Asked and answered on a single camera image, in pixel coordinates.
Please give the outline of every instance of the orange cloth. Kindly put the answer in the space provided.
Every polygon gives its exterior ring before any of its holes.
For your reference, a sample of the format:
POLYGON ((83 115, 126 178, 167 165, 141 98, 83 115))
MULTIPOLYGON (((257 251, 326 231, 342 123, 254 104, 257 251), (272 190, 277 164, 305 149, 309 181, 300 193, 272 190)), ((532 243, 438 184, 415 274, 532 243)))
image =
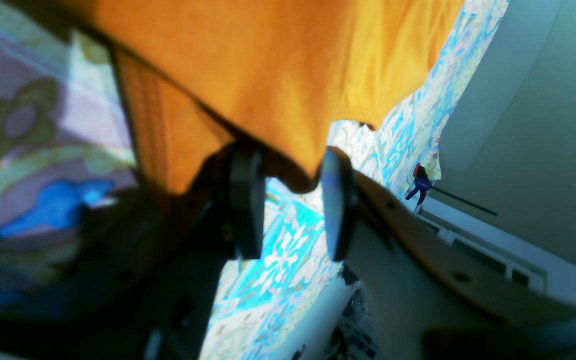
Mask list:
POLYGON ((117 44, 142 170, 173 194, 234 139, 203 106, 288 157, 302 177, 288 186, 308 191, 330 123, 380 126, 423 84, 463 3, 55 1, 117 44))

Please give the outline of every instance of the black line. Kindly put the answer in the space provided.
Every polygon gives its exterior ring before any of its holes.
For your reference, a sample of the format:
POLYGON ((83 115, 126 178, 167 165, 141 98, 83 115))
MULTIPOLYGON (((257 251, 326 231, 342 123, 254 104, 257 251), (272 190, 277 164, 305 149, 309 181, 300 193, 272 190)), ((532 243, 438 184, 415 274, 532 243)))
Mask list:
POLYGON ((490 215, 492 215, 492 216, 494 216, 494 217, 496 217, 496 216, 499 215, 498 213, 494 212, 493 210, 488 210, 486 207, 479 206, 479 205, 477 205, 476 203, 470 202, 470 201, 468 201, 468 200, 466 200, 466 199, 464 199, 464 198, 461 198, 461 197, 459 197, 459 196, 457 196, 457 195, 451 194, 451 193, 448 192, 448 191, 439 189, 438 187, 434 187, 434 186, 433 186, 432 189, 433 189, 434 191, 436 191, 436 192, 439 192, 439 193, 441 193, 441 194, 444 194, 445 196, 448 196, 448 197, 450 197, 450 198, 453 198, 453 199, 455 199, 455 200, 457 200, 457 201, 461 201, 462 203, 464 203, 464 204, 466 204, 466 205, 470 205, 470 206, 473 207, 473 208, 482 210, 482 212, 488 213, 488 214, 490 214, 490 215))

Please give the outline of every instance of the white floor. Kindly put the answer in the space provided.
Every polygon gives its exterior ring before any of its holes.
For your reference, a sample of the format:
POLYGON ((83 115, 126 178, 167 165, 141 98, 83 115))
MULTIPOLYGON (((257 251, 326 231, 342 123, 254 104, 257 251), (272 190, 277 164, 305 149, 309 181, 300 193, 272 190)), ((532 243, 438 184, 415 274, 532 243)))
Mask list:
POLYGON ((306 352, 300 360, 323 360, 324 348, 353 292, 352 286, 346 286, 342 278, 333 280, 277 349, 273 360, 290 360, 303 344, 306 352))

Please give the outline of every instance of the white wall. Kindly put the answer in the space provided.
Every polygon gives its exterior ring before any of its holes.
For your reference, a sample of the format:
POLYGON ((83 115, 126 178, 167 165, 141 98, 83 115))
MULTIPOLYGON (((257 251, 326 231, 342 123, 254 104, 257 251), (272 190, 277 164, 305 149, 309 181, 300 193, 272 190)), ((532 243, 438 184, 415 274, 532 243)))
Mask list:
POLYGON ((576 265, 434 198, 426 198, 423 201, 423 210, 540 269, 544 269, 548 272, 546 278, 547 296, 576 304, 576 265))

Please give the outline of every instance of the white ceiling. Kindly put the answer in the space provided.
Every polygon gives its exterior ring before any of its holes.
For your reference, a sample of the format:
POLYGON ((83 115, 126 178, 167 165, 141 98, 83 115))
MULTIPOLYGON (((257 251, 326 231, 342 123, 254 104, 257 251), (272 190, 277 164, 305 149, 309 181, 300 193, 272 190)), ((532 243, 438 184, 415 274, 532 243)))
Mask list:
POLYGON ((576 0, 512 0, 439 142, 448 205, 576 264, 576 0))

